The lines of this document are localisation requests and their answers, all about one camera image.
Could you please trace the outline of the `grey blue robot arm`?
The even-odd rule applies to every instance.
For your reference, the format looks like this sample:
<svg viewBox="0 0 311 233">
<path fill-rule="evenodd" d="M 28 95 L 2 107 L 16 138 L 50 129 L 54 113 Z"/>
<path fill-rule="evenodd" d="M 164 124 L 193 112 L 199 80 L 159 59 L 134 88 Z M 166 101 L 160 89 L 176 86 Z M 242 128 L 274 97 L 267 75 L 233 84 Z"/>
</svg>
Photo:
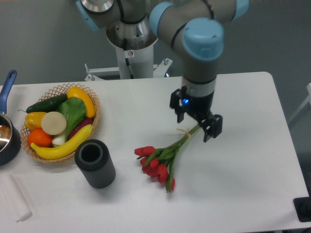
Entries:
<svg viewBox="0 0 311 233">
<path fill-rule="evenodd" d="M 92 29 L 105 28 L 115 47 L 122 79 L 154 77 L 154 44 L 166 43 L 183 62 L 182 86 L 171 94 L 178 122 L 188 114 L 204 130 L 204 140 L 222 132 L 223 118 L 211 112 L 224 50 L 223 23 L 249 8 L 247 0 L 161 2 L 151 12 L 143 0 L 78 0 L 76 7 Z"/>
</svg>

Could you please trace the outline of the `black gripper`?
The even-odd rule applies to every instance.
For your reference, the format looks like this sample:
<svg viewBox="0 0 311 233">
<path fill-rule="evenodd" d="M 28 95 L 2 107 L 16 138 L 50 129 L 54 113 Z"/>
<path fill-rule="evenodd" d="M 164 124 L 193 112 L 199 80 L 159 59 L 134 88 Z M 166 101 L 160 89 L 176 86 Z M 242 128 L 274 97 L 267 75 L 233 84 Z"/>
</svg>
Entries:
<svg viewBox="0 0 311 233">
<path fill-rule="evenodd" d="M 177 115 L 177 122 L 184 120 L 184 114 L 194 118 L 204 131 L 204 142 L 216 138 L 222 133 L 223 117 L 211 112 L 214 92 L 204 97 L 193 97 L 187 92 L 186 86 L 182 86 L 171 93 L 170 108 Z"/>
</svg>

